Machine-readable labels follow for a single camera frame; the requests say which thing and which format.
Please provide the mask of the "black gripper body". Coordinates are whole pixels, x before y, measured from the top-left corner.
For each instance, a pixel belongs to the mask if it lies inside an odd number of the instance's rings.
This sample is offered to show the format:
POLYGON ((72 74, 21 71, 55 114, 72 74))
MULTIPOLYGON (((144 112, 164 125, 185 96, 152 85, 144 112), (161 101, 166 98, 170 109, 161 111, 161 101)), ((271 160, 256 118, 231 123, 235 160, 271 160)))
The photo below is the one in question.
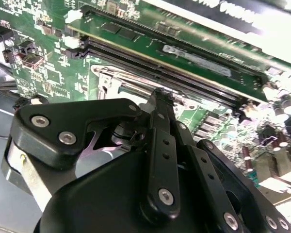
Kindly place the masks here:
POLYGON ((216 233, 211 162, 179 121, 145 123, 141 146, 60 188, 37 233, 216 233))

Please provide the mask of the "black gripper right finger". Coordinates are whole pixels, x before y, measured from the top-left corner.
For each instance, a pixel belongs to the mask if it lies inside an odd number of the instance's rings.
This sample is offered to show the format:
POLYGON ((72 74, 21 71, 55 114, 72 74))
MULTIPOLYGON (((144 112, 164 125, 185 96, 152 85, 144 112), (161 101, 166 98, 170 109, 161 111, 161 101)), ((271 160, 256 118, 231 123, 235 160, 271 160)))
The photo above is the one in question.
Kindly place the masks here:
POLYGON ((253 182, 209 140, 194 142, 189 129, 175 119, 174 97, 167 109, 177 155, 188 168, 189 197, 199 204, 208 233, 291 233, 291 224, 253 182))

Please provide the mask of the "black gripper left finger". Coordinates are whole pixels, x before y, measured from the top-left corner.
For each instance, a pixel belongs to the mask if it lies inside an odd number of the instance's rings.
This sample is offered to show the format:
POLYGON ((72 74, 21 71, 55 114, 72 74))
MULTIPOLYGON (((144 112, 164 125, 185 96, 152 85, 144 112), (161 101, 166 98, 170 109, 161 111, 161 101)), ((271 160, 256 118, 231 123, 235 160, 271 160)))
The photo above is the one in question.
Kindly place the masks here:
POLYGON ((140 147, 142 124, 172 122, 167 94, 158 88, 143 106, 109 99, 22 107, 12 121, 5 160, 43 213, 60 188, 140 147))

